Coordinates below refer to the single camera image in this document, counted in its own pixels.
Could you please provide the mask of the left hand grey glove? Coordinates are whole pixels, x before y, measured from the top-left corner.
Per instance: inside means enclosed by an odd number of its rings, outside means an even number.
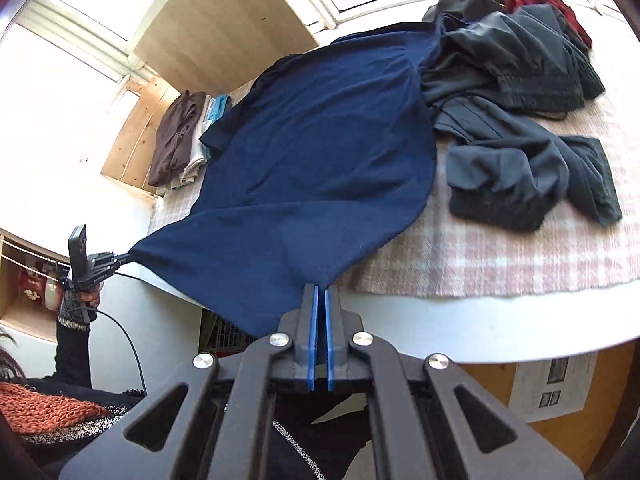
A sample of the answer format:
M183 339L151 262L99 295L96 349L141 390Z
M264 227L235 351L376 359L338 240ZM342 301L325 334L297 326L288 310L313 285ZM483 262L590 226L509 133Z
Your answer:
M66 290L58 309L58 322L70 330L88 332L98 316L99 304L100 285L93 287L90 292Z

